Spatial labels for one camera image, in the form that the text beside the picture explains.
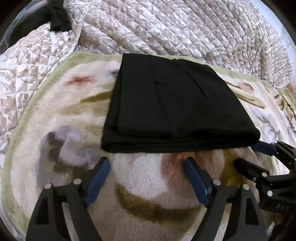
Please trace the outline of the floral green-bordered fleece blanket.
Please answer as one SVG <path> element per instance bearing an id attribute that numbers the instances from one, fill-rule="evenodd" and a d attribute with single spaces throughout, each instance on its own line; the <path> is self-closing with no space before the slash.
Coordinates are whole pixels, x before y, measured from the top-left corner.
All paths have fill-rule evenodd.
<path id="1" fill-rule="evenodd" d="M 120 55 L 71 54 L 39 87 L 4 161 L 1 200 L 24 237 L 41 190 L 93 168 Z M 295 145 L 295 100 L 234 71 L 215 72 L 239 98 L 261 140 Z M 107 154 L 111 171 L 89 214 L 103 240 L 190 240 L 206 211 L 182 167 L 187 154 Z"/>

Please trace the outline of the black pants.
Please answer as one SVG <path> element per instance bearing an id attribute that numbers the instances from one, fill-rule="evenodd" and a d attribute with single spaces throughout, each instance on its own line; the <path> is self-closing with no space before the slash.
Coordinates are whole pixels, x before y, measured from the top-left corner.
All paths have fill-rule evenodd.
<path id="1" fill-rule="evenodd" d="M 110 153 L 178 153 L 249 147 L 260 132 L 207 65 L 124 54 L 103 128 Z"/>

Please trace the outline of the dark clothes pile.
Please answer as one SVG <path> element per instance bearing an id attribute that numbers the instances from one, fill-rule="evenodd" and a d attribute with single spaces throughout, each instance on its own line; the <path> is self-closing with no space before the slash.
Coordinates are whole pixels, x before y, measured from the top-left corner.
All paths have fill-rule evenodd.
<path id="1" fill-rule="evenodd" d="M 72 29 L 64 1 L 31 1 L 1 33 L 1 53 L 43 24 L 50 24 L 50 31 L 67 32 Z"/>

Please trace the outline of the quilted beige floral comforter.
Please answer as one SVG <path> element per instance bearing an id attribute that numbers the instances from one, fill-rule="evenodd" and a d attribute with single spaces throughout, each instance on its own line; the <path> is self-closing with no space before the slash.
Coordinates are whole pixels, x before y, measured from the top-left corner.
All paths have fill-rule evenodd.
<path id="1" fill-rule="evenodd" d="M 32 95 L 74 51 L 189 56 L 268 81 L 292 81 L 272 24 L 251 1 L 64 1 L 72 29 L 46 23 L 1 53 L 1 155 Z"/>

